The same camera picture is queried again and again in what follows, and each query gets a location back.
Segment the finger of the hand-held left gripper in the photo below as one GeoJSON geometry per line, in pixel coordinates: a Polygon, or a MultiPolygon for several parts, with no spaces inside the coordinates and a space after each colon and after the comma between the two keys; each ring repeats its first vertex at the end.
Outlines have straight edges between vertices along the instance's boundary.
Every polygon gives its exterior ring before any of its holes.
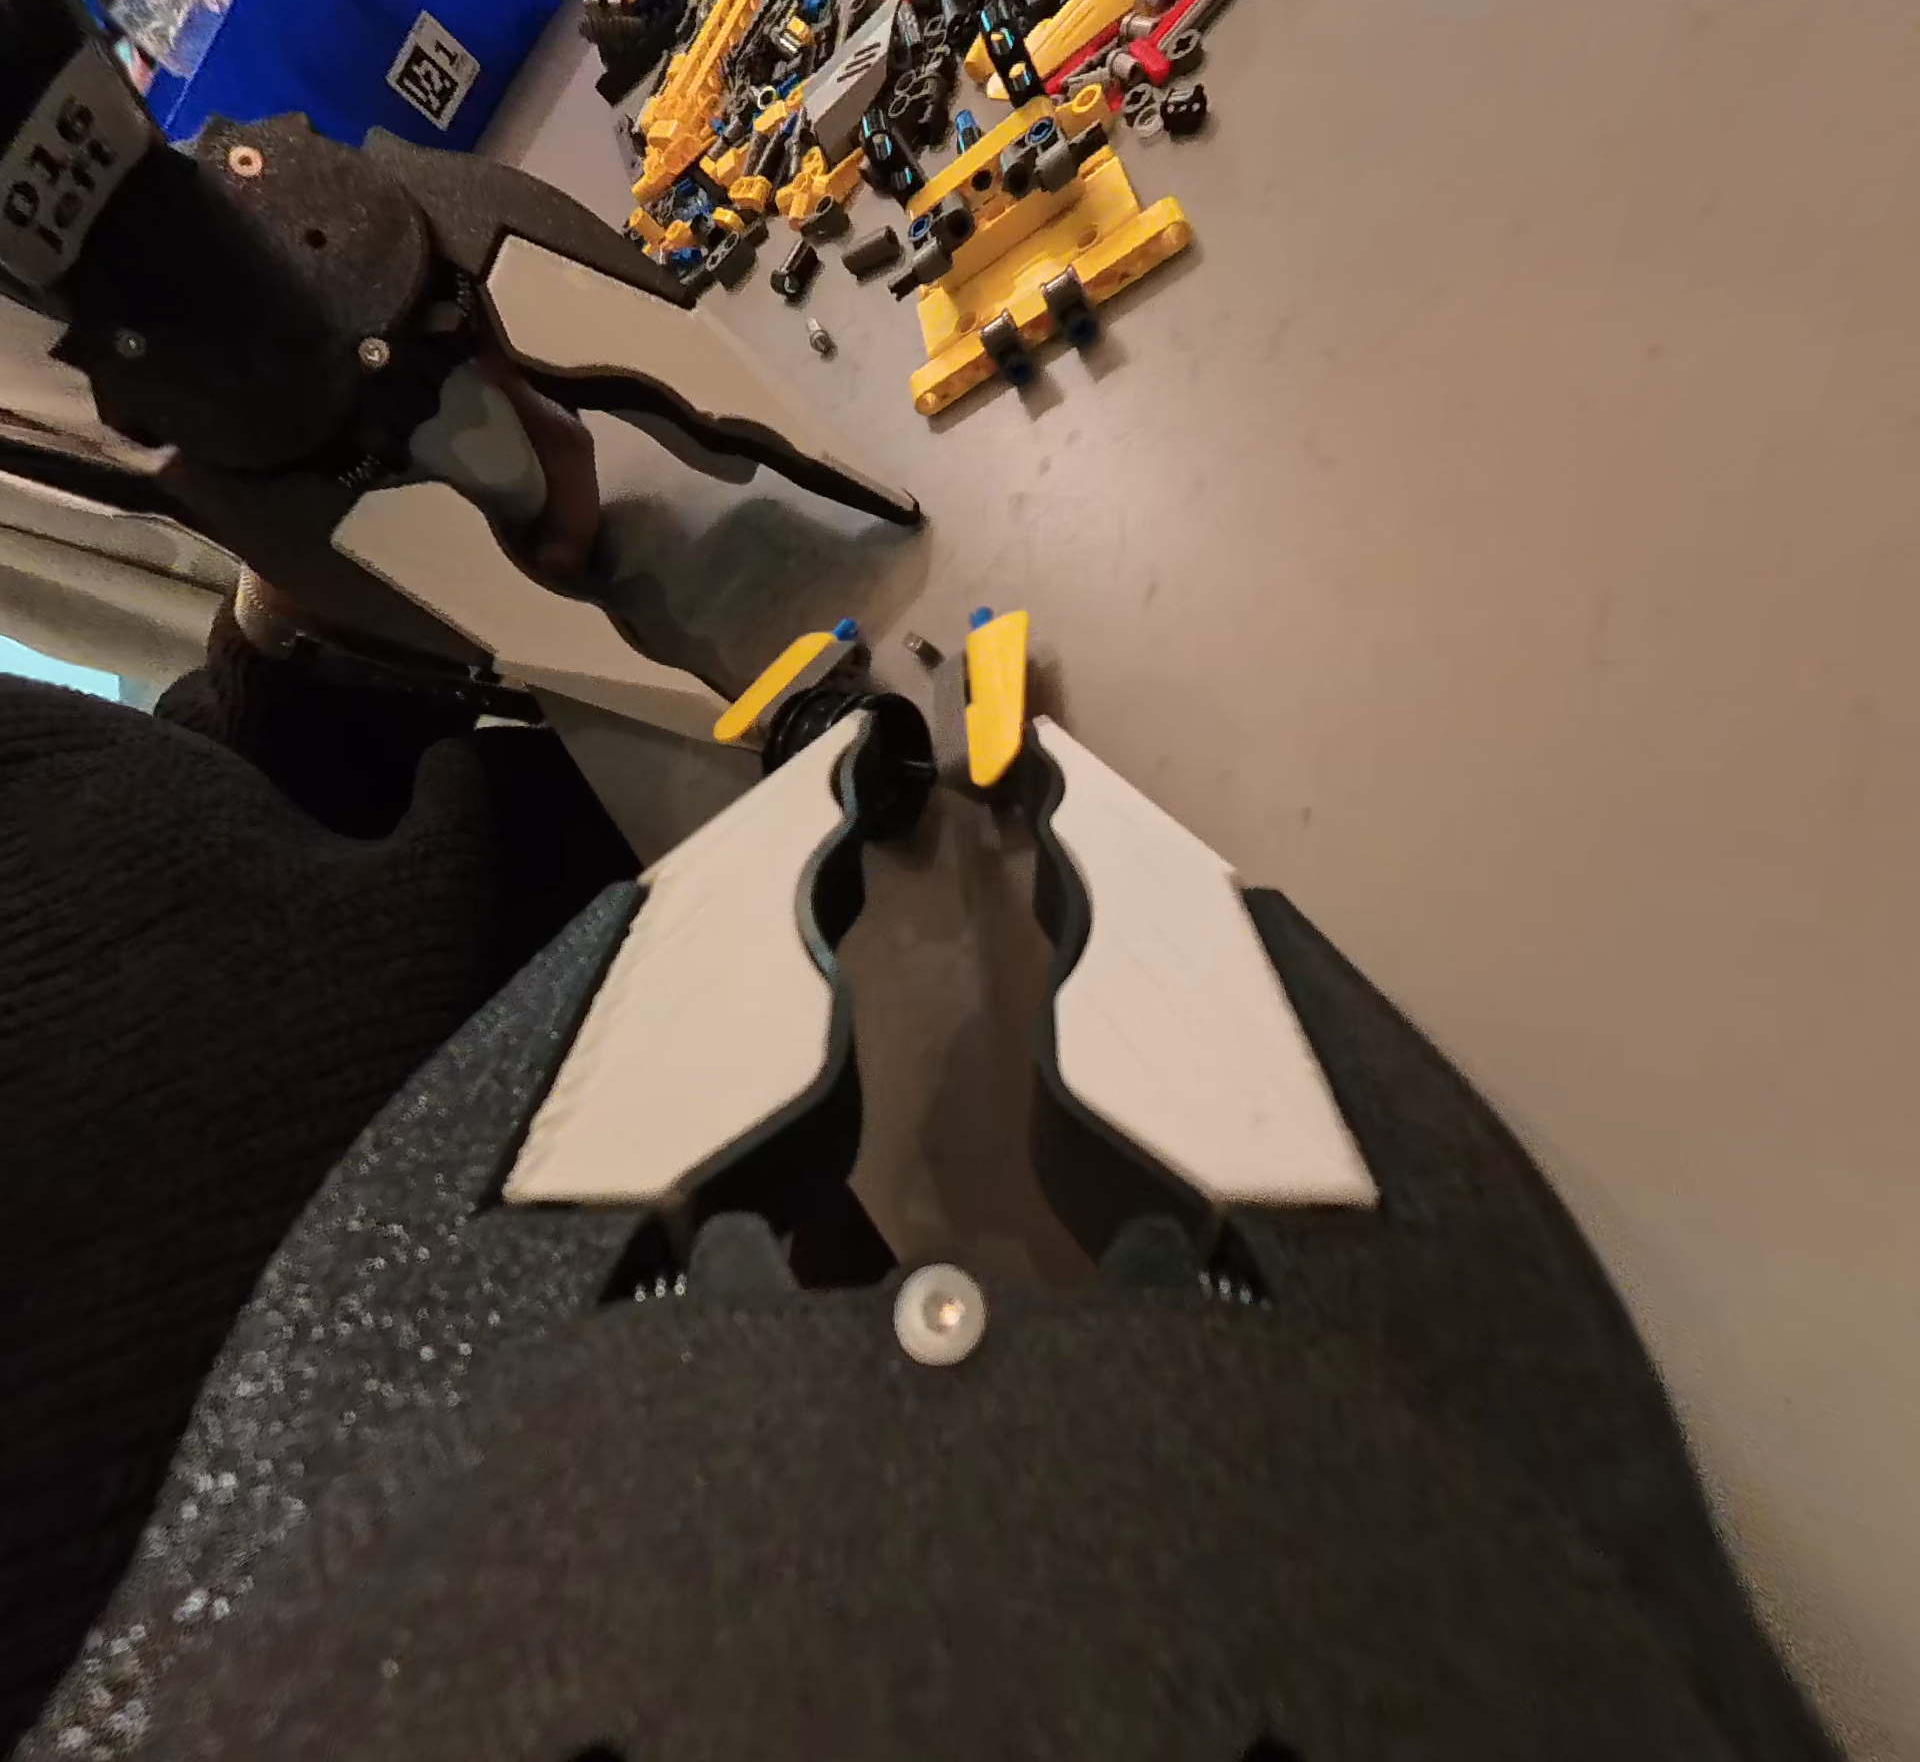
{"type": "Polygon", "coordinates": [[[637,650],[610,617],[541,584],[487,519],[439,481],[356,501],[333,549],[478,646],[496,676],[544,709],[569,704],[687,742],[711,742],[725,700],[637,650]]]}
{"type": "Polygon", "coordinates": [[[514,233],[482,292],[503,353],[553,401],[606,414],[716,481],[772,476],[889,527],[924,525],[913,494],[870,476],[847,431],[702,311],[514,233]]]}

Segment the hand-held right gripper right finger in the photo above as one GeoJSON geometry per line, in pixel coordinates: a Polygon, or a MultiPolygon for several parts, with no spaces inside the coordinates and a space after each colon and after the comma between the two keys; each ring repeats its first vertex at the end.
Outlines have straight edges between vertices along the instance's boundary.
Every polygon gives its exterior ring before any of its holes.
{"type": "Polygon", "coordinates": [[[1029,819],[1052,948],[1034,1167],[1075,1243],[1378,1209],[1237,866],[1055,720],[1029,728],[1029,819]]]}

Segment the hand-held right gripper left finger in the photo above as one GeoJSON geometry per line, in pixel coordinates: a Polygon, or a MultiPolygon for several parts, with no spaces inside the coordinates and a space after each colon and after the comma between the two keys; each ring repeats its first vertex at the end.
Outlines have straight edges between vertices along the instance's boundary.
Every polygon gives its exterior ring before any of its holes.
{"type": "Polygon", "coordinates": [[[872,730],[844,713],[642,875],[506,1206],[787,1232],[849,1185],[861,1097],[835,949],[861,909],[872,730]]]}

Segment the black wheel assembly yellow panels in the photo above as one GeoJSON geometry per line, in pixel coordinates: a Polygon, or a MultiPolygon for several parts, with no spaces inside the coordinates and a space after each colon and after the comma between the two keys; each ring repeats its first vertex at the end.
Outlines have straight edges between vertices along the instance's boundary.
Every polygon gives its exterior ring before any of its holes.
{"type": "Polygon", "coordinates": [[[787,644],[725,700],[710,738],[754,754],[760,774],[772,777],[840,723],[852,723],[843,767],[854,822],[872,841],[902,838],[920,822],[937,774],[932,728],[910,698],[877,682],[858,621],[787,644]]]}

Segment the yellow panel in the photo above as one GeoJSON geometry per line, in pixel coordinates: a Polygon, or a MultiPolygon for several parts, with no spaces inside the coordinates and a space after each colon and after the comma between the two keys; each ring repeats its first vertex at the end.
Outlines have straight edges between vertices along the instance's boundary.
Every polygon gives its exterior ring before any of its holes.
{"type": "Polygon", "coordinates": [[[966,780],[995,791],[1017,767],[1027,728],[1029,612],[976,609],[961,652],[966,780]]]}

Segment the yellow toy brick frame assembly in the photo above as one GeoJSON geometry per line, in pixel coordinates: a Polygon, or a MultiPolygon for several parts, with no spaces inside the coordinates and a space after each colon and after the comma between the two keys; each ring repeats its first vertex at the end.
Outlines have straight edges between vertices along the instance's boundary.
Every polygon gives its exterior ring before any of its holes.
{"type": "Polygon", "coordinates": [[[991,380],[1020,387],[1049,341],[1085,349],[1121,292],[1192,242],[1183,206],[1142,201],[1106,88],[1032,96],[980,134],[906,201],[906,260],[926,419],[991,380]]]}

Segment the person's left forearm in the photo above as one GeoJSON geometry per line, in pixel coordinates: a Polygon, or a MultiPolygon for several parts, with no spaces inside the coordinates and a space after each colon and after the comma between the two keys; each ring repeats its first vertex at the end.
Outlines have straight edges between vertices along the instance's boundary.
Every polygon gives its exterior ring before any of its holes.
{"type": "Polygon", "coordinates": [[[554,730],[230,619],[153,713],[4,678],[4,1749],[316,1185],[631,871],[554,730]]]}

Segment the person's left hand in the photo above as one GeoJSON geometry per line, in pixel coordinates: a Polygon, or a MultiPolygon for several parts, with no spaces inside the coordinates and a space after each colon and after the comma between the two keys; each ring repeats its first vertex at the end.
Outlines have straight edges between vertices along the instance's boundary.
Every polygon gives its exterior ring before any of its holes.
{"type": "Polygon", "coordinates": [[[541,515],[521,541],[525,564],[550,586],[567,584],[590,566],[602,523],[593,435],[575,412],[547,398],[514,367],[496,380],[544,481],[541,515]]]}

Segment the pile of toy brick parts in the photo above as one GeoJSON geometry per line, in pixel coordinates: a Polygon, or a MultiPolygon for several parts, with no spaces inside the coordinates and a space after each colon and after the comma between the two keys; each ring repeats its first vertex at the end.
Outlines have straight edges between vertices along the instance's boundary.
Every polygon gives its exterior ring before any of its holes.
{"type": "Polygon", "coordinates": [[[943,162],[986,142],[979,107],[1027,117],[910,238],[844,248],[891,295],[932,286],[979,198],[1069,182],[1113,112],[1142,138],[1192,139],[1209,119],[1208,38],[1237,0],[582,0],[599,94],[630,160],[630,238],[690,295],[735,286],[774,221],[797,245],[772,286],[794,304],[816,244],[844,236],[870,189],[906,208],[943,162]]]}

